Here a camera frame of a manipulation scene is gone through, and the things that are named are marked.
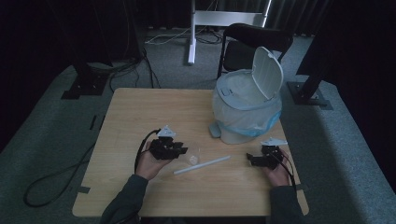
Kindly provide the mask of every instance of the chair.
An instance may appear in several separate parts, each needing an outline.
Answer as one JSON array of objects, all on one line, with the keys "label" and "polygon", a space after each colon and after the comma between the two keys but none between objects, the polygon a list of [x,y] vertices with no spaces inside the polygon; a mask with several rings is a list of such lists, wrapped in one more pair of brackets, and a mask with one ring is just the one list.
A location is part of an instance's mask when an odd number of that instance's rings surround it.
[{"label": "chair", "polygon": [[[233,40],[226,47],[229,37]],[[280,63],[292,42],[292,34],[286,31],[266,29],[244,23],[231,24],[223,33],[218,78],[221,76],[223,68],[229,72],[251,69],[254,52],[258,47],[265,47],[271,52],[280,52],[277,58]]]}]

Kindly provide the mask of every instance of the person's left hand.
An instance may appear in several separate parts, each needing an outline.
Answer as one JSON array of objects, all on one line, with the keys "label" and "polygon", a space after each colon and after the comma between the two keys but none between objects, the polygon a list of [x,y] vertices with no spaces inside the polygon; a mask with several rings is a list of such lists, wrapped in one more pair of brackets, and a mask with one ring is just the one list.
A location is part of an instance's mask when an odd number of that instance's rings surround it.
[{"label": "person's left hand", "polygon": [[151,142],[147,142],[146,150],[142,152],[135,172],[136,175],[140,175],[147,180],[154,178],[166,164],[172,161],[155,159],[148,151],[150,144]]}]

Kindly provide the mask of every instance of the wooden table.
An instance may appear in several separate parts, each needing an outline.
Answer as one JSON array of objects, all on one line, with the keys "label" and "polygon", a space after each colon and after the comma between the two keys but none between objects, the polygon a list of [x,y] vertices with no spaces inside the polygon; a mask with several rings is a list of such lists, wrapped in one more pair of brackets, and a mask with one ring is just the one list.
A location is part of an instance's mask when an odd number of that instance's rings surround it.
[{"label": "wooden table", "polygon": [[[226,145],[208,130],[214,121],[212,91],[117,89],[106,114],[91,161],[73,207],[77,217],[99,217],[134,173],[134,158],[141,141],[164,125],[177,133],[175,141],[196,144],[201,162],[231,155],[206,167],[180,175],[189,167],[183,158],[166,165],[148,184],[141,217],[269,216],[270,184],[246,153],[260,155],[260,142],[286,139],[280,122],[267,134],[241,145]],[[292,161],[288,146],[282,146]],[[296,183],[300,183],[294,170]],[[304,214],[308,205],[298,191]]]}]

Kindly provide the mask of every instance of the white stick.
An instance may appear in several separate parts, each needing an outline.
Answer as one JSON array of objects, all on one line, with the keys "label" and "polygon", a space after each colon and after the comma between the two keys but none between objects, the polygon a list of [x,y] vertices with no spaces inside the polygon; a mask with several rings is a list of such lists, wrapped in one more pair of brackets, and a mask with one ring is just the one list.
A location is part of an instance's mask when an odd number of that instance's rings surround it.
[{"label": "white stick", "polygon": [[207,165],[219,162],[219,161],[227,161],[230,158],[231,158],[231,156],[226,156],[226,157],[221,157],[221,158],[215,159],[213,161],[207,161],[207,162],[204,162],[204,163],[201,163],[198,165],[193,165],[193,166],[190,166],[190,167],[182,169],[182,170],[174,171],[174,175],[179,175],[179,174],[188,172],[190,170],[195,170],[195,169],[198,169],[198,168],[201,168],[201,167],[204,167],[204,166],[207,166]]}]

